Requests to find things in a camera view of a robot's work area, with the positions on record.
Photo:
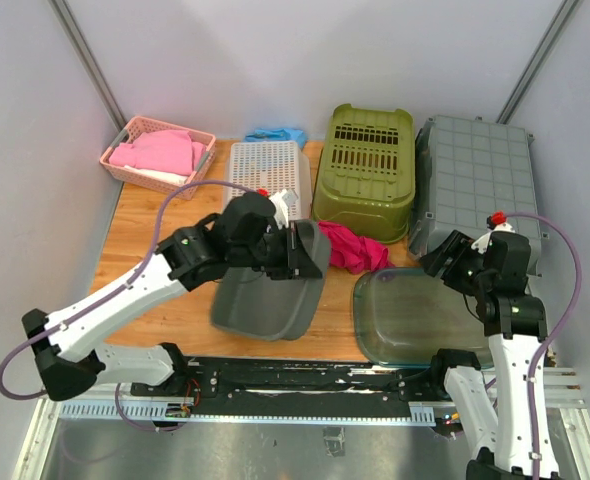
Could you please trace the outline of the clear plastic container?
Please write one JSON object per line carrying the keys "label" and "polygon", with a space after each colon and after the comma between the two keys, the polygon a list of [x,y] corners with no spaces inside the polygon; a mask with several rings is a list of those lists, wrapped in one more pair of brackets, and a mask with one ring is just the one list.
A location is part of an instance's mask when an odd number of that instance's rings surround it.
{"label": "clear plastic container", "polygon": [[492,365],[476,302],[420,268],[388,268],[362,275],[352,293],[357,344],[372,363],[428,366],[438,350],[473,352]]}

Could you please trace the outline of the dark grey tray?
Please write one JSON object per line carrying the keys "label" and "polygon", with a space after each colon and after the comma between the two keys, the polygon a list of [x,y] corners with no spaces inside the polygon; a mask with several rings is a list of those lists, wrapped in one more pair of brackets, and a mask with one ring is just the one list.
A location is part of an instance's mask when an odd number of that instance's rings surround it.
{"label": "dark grey tray", "polygon": [[321,279],[271,280],[263,271],[266,246],[237,244],[230,268],[219,282],[210,310],[211,325],[259,340],[296,340],[309,328],[317,310],[330,263],[331,246],[319,229],[315,260]]}

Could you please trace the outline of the large grey plastic bin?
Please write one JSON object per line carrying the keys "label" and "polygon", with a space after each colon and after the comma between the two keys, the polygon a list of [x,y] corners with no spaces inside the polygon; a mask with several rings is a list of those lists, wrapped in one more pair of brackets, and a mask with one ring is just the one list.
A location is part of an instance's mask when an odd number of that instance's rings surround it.
{"label": "large grey plastic bin", "polygon": [[415,143],[410,256],[431,253],[454,230],[481,237],[495,212],[536,214],[529,144],[520,127],[445,115],[428,119]]}

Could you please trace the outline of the white perforated basket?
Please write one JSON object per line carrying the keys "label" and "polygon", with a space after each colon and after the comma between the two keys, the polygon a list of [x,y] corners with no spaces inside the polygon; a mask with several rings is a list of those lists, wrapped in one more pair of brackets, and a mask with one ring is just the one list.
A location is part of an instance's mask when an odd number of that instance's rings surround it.
{"label": "white perforated basket", "polygon": [[225,180],[253,190],[264,189],[269,194],[292,190],[297,200],[289,209],[289,218],[310,217],[310,161],[295,141],[234,143],[225,167]]}

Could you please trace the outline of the green plastic basin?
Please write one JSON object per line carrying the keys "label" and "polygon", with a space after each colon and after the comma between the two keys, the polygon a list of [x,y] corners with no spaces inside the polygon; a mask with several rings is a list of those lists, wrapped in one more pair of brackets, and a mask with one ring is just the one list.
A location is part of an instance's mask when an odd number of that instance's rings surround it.
{"label": "green plastic basin", "polygon": [[415,128],[403,109],[335,108],[311,216],[384,244],[407,235],[415,197]]}

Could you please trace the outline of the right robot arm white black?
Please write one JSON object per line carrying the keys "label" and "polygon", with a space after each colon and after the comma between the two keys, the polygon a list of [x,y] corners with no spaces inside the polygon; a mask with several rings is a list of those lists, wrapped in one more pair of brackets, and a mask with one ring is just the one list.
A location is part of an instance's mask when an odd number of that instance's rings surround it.
{"label": "right robot arm white black", "polygon": [[421,258],[424,272],[476,302],[495,371],[489,397],[475,353],[440,349],[431,361],[430,392],[454,402],[468,442],[469,479],[558,479],[549,439],[542,347],[545,307],[530,295],[529,240],[501,224],[477,240],[453,231]]}

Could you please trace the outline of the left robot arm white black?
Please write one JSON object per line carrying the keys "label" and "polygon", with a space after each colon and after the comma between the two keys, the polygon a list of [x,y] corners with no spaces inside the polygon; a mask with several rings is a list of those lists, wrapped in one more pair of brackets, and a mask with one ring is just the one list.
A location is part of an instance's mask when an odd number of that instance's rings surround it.
{"label": "left robot arm white black", "polygon": [[139,383],[182,393],[188,364],[179,347],[106,343],[147,311],[218,283],[211,324],[264,341],[296,340],[309,328],[331,245],[310,219],[291,220],[276,197],[245,193],[157,244],[133,270],[59,311],[34,309],[22,323],[47,396],[73,399],[99,384]]}

